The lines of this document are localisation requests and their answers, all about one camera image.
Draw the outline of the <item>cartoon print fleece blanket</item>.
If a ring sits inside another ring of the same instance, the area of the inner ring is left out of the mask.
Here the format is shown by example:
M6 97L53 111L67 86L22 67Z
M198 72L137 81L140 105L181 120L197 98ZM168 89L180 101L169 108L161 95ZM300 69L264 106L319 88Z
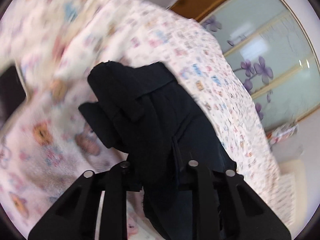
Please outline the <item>cartoon print fleece blanket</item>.
M170 12L144 0L13 0L1 20L1 58L17 64L29 94L1 139L1 204L17 230L32 228L86 170L124 159L106 148L78 108L96 98L87 76L99 60L127 61L137 29Z

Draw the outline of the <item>frosted glass floral wardrobe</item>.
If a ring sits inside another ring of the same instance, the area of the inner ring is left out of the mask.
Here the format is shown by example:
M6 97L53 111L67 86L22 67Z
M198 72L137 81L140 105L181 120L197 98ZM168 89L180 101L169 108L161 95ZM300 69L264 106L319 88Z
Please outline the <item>frosted glass floral wardrobe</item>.
M283 0L228 0L201 25L251 95L271 130L319 106L319 66L313 46Z

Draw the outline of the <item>clear tube of plush toys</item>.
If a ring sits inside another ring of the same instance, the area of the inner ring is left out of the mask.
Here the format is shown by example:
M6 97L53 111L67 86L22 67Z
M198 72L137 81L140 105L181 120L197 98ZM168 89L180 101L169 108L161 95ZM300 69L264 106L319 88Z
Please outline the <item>clear tube of plush toys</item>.
M268 143L272 146L284 141L298 132L298 124L295 122L283 124L267 135Z

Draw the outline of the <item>black pants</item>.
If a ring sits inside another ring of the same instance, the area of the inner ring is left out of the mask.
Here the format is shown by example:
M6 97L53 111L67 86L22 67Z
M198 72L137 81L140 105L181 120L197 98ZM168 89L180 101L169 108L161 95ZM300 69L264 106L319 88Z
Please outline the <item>black pants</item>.
M87 81L97 102L80 112L107 148L141 170L144 215L163 238L191 239L191 192L178 190L188 161L217 172L236 168L212 124L163 63L100 63Z

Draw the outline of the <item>small print bed sheet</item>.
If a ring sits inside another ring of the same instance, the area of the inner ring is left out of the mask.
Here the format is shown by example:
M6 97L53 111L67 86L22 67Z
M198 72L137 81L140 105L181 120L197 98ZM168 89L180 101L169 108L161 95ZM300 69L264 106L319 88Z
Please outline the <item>small print bed sheet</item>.
M105 60L163 61L213 124L237 171L285 225L295 221L294 175L282 175L253 100L217 40L196 21L144 0L107 0Z

